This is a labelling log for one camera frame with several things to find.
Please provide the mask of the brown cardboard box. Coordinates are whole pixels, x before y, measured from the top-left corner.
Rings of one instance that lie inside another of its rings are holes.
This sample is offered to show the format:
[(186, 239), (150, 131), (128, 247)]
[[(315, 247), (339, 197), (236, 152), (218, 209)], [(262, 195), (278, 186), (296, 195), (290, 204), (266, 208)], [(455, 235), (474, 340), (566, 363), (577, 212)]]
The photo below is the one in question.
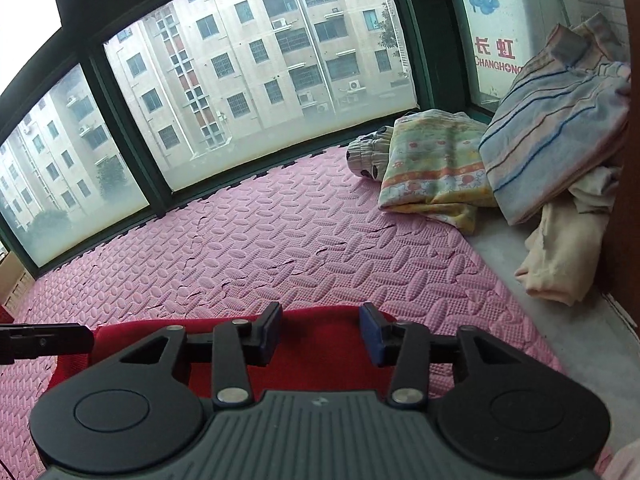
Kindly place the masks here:
[(0, 264), (0, 301), (1, 307), (16, 318), (21, 302), (34, 286), (35, 280), (23, 266), (20, 259), (9, 252)]

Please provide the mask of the cream crumpled cloth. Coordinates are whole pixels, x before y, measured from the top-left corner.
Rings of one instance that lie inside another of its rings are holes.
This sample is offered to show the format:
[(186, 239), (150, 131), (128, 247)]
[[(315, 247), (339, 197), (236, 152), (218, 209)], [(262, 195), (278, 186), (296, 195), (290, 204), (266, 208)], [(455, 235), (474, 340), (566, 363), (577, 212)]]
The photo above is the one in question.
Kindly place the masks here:
[(616, 166), (593, 168), (542, 207), (540, 223), (525, 241), (528, 254), (514, 273), (527, 295), (569, 307), (584, 300), (621, 173)]

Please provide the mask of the panda print cloth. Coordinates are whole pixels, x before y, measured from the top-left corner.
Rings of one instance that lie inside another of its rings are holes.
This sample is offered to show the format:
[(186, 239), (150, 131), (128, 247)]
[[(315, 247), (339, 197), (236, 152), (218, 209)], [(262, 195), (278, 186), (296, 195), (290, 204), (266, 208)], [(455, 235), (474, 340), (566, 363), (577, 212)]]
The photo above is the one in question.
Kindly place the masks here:
[(391, 126), (383, 126), (350, 142), (346, 151), (349, 170), (356, 176), (381, 182), (390, 161), (393, 132)]

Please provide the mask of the red knit sweater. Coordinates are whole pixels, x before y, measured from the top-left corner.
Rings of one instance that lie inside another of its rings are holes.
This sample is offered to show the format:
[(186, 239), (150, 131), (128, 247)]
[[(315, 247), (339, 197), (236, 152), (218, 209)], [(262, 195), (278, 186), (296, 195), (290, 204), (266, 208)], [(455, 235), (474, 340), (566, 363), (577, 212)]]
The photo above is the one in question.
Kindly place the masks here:
[[(60, 356), (48, 387), (54, 388), (174, 323), (147, 320), (96, 328), (92, 351)], [(358, 310), (351, 306), (284, 311), (279, 343), (270, 363), (250, 366), (247, 371), (254, 396), (266, 390), (373, 390), (385, 396), (393, 374), (390, 367), (377, 367), (370, 361), (360, 335)]]

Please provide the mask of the yellow floral folded cloth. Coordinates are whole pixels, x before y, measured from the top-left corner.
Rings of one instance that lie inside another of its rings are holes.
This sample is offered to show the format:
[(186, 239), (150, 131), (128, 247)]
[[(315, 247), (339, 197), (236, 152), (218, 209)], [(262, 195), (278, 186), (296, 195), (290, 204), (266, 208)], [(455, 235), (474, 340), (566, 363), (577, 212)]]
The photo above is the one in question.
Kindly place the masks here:
[(378, 208), (473, 233), (477, 209), (497, 205), (478, 150), (486, 129), (467, 114), (443, 110), (397, 119)]

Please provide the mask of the blue striped folded cloth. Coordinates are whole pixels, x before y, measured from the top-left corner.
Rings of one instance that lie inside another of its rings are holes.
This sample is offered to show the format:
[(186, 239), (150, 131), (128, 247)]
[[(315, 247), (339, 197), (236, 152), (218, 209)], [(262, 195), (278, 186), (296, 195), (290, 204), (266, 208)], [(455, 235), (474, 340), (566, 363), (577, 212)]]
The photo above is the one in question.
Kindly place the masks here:
[(515, 77), (478, 146), (511, 226), (622, 147), (630, 97), (631, 67), (602, 13), (550, 32)]

